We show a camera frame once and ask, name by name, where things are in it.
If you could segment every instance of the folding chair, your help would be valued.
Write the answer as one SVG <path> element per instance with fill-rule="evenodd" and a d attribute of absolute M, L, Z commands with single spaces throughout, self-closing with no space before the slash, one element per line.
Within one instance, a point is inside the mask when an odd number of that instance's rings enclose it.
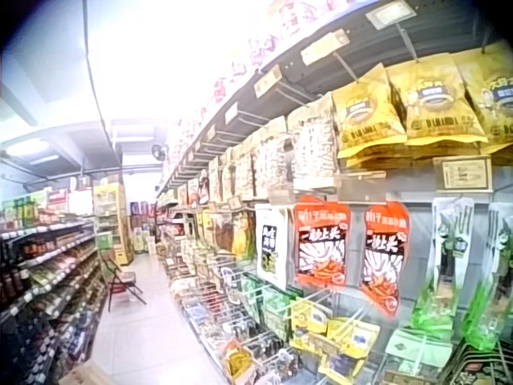
<path fill-rule="evenodd" d="M 134 296 L 139 299 L 144 305 L 147 303 L 135 292 L 135 290 L 139 291 L 140 294 L 143 291 L 135 284 L 136 277 L 135 273 L 132 271 L 123 272 L 119 266 L 116 265 L 110 258 L 109 261 L 106 261 L 101 253 L 99 253 L 99 259 L 101 263 L 105 266 L 105 268 L 112 274 L 112 280 L 109 282 L 107 280 L 107 285 L 109 287 L 109 313 L 111 312 L 111 300 L 112 295 L 117 293 L 122 293 L 125 290 L 128 290 L 130 293 L 134 294 Z"/>

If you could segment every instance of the white floor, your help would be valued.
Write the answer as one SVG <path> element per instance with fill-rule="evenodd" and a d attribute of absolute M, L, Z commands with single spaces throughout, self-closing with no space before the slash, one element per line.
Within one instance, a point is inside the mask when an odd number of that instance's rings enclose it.
<path fill-rule="evenodd" d="M 137 273 L 143 305 L 115 294 L 103 309 L 91 359 L 119 385 L 225 385 L 168 291 L 163 266 L 147 254 L 126 270 Z"/>

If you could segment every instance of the wall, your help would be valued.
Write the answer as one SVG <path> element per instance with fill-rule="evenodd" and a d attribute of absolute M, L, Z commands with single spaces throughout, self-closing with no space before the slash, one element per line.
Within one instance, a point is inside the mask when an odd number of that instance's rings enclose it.
<path fill-rule="evenodd" d="M 159 184 L 160 177 L 160 172 L 123 174 L 128 215 L 130 215 L 130 202 L 147 201 L 148 204 L 156 202 L 155 186 Z"/>

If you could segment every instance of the metal hook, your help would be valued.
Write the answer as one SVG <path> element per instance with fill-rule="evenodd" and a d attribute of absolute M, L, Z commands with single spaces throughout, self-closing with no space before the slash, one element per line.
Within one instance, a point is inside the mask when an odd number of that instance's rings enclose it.
<path fill-rule="evenodd" d="M 349 76 L 351 76 L 353 78 L 353 80 L 356 82 L 356 83 L 359 83 L 359 80 L 358 80 L 358 77 L 356 76 L 356 74 L 353 72 L 353 70 L 351 69 L 351 67 L 345 62 L 345 60 L 337 53 L 337 52 L 334 52 L 333 53 L 333 56 L 335 56 L 337 58 L 337 60 L 340 62 L 340 64 L 345 68 L 345 70 L 347 71 L 347 73 L 349 74 Z"/>
<path fill-rule="evenodd" d="M 418 63 L 417 52 L 415 52 L 414 44 L 411 42 L 410 36 L 406 32 L 406 30 L 399 25 L 399 23 L 396 23 L 395 25 L 398 28 L 399 34 L 401 35 L 402 41 L 404 42 L 406 48 L 415 59 L 415 62 Z"/>

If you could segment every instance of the beige snack bag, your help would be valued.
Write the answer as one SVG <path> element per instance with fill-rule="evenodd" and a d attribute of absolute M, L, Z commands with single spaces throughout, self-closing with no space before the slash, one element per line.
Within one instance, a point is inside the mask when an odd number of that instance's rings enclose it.
<path fill-rule="evenodd" d="M 406 144 L 440 140 L 487 142 L 449 54 L 432 55 L 386 69 L 406 108 Z"/>
<path fill-rule="evenodd" d="M 338 166 L 331 94 L 292 111 L 287 117 L 287 128 L 294 146 L 294 188 L 333 186 Z"/>
<path fill-rule="evenodd" d="M 487 134 L 491 154 L 513 144 L 513 54 L 506 42 L 452 55 Z"/>
<path fill-rule="evenodd" d="M 358 82 L 332 92 L 341 132 L 339 158 L 378 144 L 406 142 L 406 133 L 390 102 L 390 85 L 383 64 Z"/>

